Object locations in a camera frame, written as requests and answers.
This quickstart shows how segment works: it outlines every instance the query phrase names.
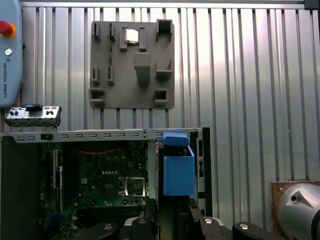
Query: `electronic component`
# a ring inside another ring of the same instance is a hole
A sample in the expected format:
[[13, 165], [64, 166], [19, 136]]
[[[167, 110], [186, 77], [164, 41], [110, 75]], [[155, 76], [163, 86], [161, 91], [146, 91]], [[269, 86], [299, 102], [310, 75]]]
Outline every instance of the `electronic component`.
[[134, 29], [126, 29], [125, 42], [128, 44], [139, 44], [139, 31]]
[[12, 107], [5, 123], [10, 127], [50, 127], [57, 128], [60, 125], [61, 107], [26, 104], [23, 107]]
[[[188, 137], [196, 146], [202, 131], [193, 131], [196, 134], [190, 132]], [[51, 135], [53, 140], [42, 139], [42, 135]], [[93, 141], [88, 141], [89, 136], [95, 136]], [[174, 218], [174, 211], [162, 195], [163, 156], [171, 156], [171, 147], [168, 152], [161, 148], [156, 158], [159, 136], [163, 136], [163, 129], [156, 134], [154, 130], [138, 129], [3, 133], [2, 159], [10, 158], [2, 163], [3, 184], [10, 182], [12, 176], [18, 178], [15, 183], [20, 196], [18, 199], [10, 187], [1, 188], [2, 195], [6, 196], [1, 198], [1, 239], [7, 239], [5, 236], [10, 232], [14, 235], [12, 239], [71, 240], [100, 222], [111, 221], [123, 226], [127, 219], [143, 215], [149, 198], [158, 199], [164, 218]], [[175, 149], [173, 153], [174, 156], [189, 155], [184, 148]], [[26, 170], [17, 168], [24, 161]], [[28, 188], [30, 184], [38, 188]], [[28, 208], [21, 204], [22, 198], [28, 202]], [[12, 203], [19, 210], [17, 215], [7, 210]], [[22, 236], [17, 227], [25, 216], [21, 213], [24, 211], [32, 216], [28, 221], [33, 231], [23, 232], [27, 237]], [[166, 232], [172, 236], [171, 225], [170, 222], [161, 224], [163, 236]]]
[[64, 192], [63, 192], [63, 167], [58, 166], [56, 170], [56, 210], [59, 212], [63, 211], [64, 208]]
[[146, 180], [144, 177], [126, 177], [124, 181], [124, 192], [126, 196], [145, 197]]
[[[41, 151], [46, 163], [43, 167], [49, 166], [50, 170], [49, 174], [47, 169], [41, 171], [41, 225], [45, 230], [51, 229], [53, 215], [60, 214], [64, 223], [59, 223], [52, 233], [58, 239], [72, 239], [96, 218], [108, 221], [108, 216], [99, 217], [103, 212], [110, 216], [115, 209], [118, 213], [121, 208], [142, 206], [142, 199], [147, 196], [144, 141], [43, 143]], [[51, 179], [54, 194], [47, 191]], [[98, 213], [95, 209], [110, 210]]]

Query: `motherboard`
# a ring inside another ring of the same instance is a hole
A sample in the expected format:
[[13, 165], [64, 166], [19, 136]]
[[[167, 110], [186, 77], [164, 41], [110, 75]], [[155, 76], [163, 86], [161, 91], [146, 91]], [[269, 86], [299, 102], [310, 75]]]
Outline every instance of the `motherboard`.
[[69, 240], [97, 222], [123, 224], [148, 197], [145, 141], [43, 143], [43, 240]]

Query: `corrugated metal wall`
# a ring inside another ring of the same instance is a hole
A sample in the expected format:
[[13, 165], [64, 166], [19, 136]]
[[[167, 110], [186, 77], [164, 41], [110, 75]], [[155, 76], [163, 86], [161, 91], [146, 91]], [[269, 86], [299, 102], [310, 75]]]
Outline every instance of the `corrugated metal wall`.
[[[60, 130], [210, 127], [213, 209], [227, 227], [271, 229], [270, 182], [320, 178], [317, 11], [52, 6], [23, 8], [20, 101], [62, 106]], [[175, 25], [175, 107], [91, 108], [92, 21], [161, 18]]]

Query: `screw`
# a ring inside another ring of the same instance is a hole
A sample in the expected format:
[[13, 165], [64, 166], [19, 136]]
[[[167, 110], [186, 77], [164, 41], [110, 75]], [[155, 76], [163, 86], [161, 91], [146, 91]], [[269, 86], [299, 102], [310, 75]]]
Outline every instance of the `screw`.
[[212, 224], [212, 222], [213, 222], [212, 219], [210, 219], [210, 218], [206, 218], [204, 221], [206, 224]]
[[103, 230], [111, 230], [113, 227], [110, 224], [104, 225]]
[[7, 57], [11, 56], [13, 53], [14, 53], [14, 51], [12, 51], [11, 48], [8, 48], [8, 49], [6, 49], [6, 50], [4, 51], [4, 54], [5, 54]]
[[248, 230], [249, 229], [249, 226], [247, 224], [244, 224], [244, 223], [241, 223], [239, 225], [240, 228], [242, 228], [243, 230]]

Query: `gray mounting plate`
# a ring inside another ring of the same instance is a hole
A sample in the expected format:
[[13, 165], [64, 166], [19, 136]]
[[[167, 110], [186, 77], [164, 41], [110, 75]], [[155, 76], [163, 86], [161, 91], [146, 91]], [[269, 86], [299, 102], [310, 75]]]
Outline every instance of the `gray mounting plate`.
[[[139, 31], [139, 43], [125, 42], [126, 29]], [[142, 54], [142, 58], [135, 60], [135, 53], [138, 57]], [[173, 108], [175, 37], [172, 21], [94, 21], [89, 101], [93, 108]]]

